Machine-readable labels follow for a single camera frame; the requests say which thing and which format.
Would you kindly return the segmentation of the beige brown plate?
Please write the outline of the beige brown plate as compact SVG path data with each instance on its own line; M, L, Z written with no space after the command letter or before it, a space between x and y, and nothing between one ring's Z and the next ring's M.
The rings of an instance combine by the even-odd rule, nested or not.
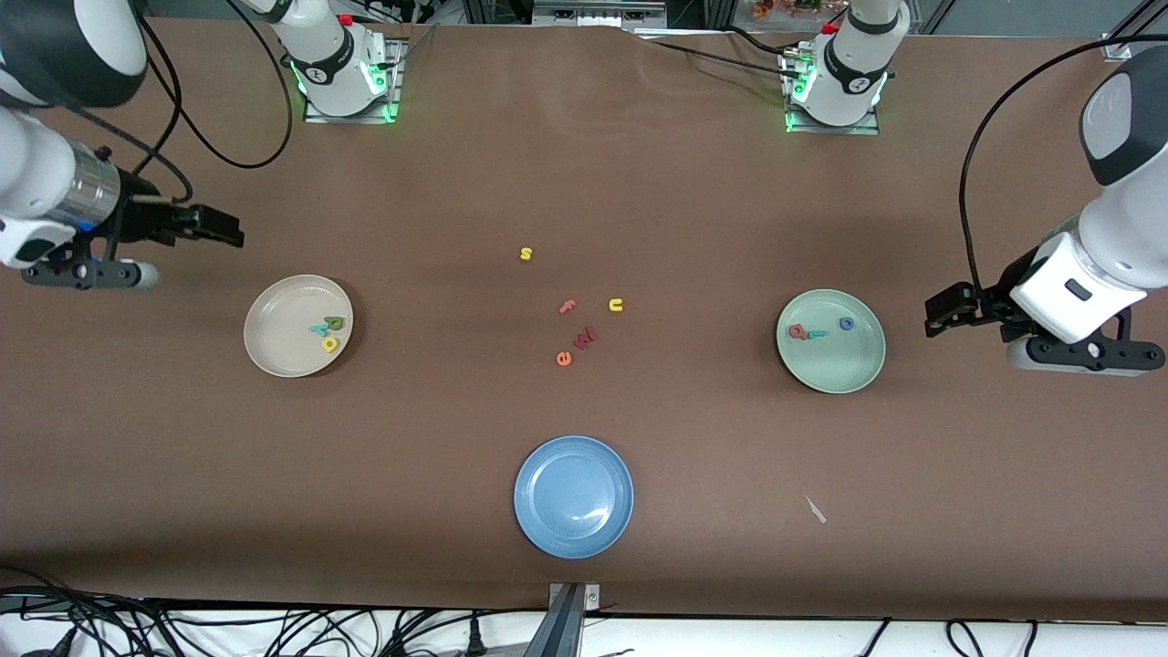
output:
M324 317L345 317L338 337L339 350L328 354L322 337L310 326L325 324ZM267 374L301 378L328 369L348 346L355 326L352 300L345 288L317 275L296 275L263 291L246 311L243 339L246 357Z

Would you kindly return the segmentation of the light green plate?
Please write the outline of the light green plate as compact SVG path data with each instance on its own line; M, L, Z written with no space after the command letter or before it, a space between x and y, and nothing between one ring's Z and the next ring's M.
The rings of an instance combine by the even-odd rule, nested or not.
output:
M841 331L839 318L850 316L856 328ZM805 341L792 339L787 328L801 324L807 332L825 328L829 336ZM809 390L850 394L863 390L880 376L887 359L884 328L871 307L834 288L813 288L792 298L777 316L777 357L785 369Z

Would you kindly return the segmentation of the blue plate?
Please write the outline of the blue plate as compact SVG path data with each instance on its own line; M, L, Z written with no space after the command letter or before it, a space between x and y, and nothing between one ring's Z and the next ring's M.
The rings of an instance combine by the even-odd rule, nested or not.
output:
M599 556L621 540L635 504L630 466L600 440L564 435L541 444L520 466L513 507L517 526L548 556Z

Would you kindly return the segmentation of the grey metal box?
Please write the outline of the grey metal box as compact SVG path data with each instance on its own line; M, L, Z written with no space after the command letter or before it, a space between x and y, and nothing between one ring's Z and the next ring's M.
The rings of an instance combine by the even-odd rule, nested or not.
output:
M533 26L616 26L666 29L666 0L533 0Z

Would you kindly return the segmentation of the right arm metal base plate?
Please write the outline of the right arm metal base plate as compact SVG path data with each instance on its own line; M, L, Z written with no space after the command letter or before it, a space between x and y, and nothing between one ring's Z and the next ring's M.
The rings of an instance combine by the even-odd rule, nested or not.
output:
M397 120L405 40L369 30L348 30L338 53L318 61L292 58L308 123L392 124Z

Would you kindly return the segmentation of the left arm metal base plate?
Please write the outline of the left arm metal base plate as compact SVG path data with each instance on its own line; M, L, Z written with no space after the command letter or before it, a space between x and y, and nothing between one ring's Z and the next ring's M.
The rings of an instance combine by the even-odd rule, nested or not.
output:
M880 117L875 109L880 92L872 96L872 102L858 122L846 126L835 126L818 120L804 108L801 101L807 98L809 89L820 79L813 63L814 53L805 48L784 48L777 55L780 71L784 72L783 101L785 129L787 133L816 133L836 136L877 136L880 134Z

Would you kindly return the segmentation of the aluminium frame corner bracket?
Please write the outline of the aluminium frame corner bracket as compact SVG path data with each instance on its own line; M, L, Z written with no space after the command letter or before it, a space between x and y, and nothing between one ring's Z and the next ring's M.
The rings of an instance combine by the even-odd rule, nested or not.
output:
M1101 54L1106 61L1126 61L1142 49L1135 39L1150 34L1168 35L1168 0L1138 0L1134 8L1104 34L1105 40L1122 37L1122 41L1101 47Z

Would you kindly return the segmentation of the metal table edge bracket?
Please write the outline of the metal table edge bracket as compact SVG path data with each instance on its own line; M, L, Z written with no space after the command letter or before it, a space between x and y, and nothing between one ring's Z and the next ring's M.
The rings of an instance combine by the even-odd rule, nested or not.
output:
M584 620L600 608L600 585L552 583L549 589L549 608L523 657L579 657Z

